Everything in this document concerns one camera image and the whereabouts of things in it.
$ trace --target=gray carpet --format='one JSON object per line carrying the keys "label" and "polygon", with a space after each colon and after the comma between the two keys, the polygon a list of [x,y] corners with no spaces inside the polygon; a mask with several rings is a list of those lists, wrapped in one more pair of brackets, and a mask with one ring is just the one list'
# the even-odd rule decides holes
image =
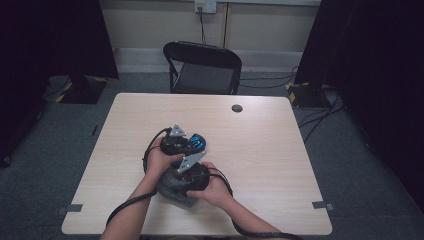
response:
{"label": "gray carpet", "polygon": [[[282,73],[243,73],[242,78],[270,78]],[[66,77],[54,77],[48,92]],[[272,87],[285,80],[243,80],[242,85]],[[0,169],[0,239],[97,239],[66,236],[58,207],[71,203],[114,96],[120,92],[166,93],[167,73],[126,73],[110,81],[96,105],[55,103],[48,98],[42,119]],[[239,95],[287,96],[284,87],[240,87]],[[335,92],[328,93],[330,101]],[[342,106],[339,101],[335,107]],[[298,122],[324,114],[294,109]],[[305,138],[314,123],[301,127]],[[424,239],[424,218],[385,164],[366,147],[366,135],[345,110],[325,118],[306,142],[333,233],[305,239]]]}

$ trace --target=beige wall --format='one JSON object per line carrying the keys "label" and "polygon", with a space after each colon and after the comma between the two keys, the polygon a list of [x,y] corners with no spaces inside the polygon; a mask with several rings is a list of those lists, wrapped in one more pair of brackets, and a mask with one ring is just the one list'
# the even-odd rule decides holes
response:
{"label": "beige wall", "polygon": [[[100,3],[113,47],[162,48],[175,40],[201,42],[193,1]],[[216,14],[203,15],[206,42],[232,50],[303,52],[317,10],[317,5],[218,2]]]}

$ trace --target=light wooden tabletop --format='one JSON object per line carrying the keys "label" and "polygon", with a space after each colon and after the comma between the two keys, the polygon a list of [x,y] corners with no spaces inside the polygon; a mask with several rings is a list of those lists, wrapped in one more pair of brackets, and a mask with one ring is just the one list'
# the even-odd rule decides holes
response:
{"label": "light wooden tabletop", "polygon": [[[238,104],[243,111],[236,113]],[[291,105],[282,97],[118,94],[68,212],[65,234],[101,234],[109,214],[144,176],[142,157],[152,138],[178,124],[207,141],[206,156],[234,197],[281,231],[328,235],[332,226]],[[146,235],[238,235],[222,210],[199,200],[191,209],[160,194],[152,198]]]}

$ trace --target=chair backrest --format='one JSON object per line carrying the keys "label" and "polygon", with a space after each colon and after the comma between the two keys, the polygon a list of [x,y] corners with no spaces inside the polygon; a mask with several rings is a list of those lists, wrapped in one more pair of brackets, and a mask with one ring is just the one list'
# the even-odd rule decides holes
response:
{"label": "chair backrest", "polygon": [[164,46],[163,54],[171,66],[173,66],[172,60],[175,60],[197,65],[239,69],[239,71],[242,67],[240,58],[231,50],[200,43],[170,42]]}

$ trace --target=round hole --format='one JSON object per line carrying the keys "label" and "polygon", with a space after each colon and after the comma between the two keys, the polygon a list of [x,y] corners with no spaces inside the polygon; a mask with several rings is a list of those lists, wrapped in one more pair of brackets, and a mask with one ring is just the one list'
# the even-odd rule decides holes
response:
{"label": "round hole", "polygon": [[239,112],[243,111],[243,107],[242,107],[242,106],[240,106],[240,105],[238,105],[238,104],[233,105],[233,106],[231,107],[231,109],[233,110],[233,112],[237,112],[237,113],[239,113]]}

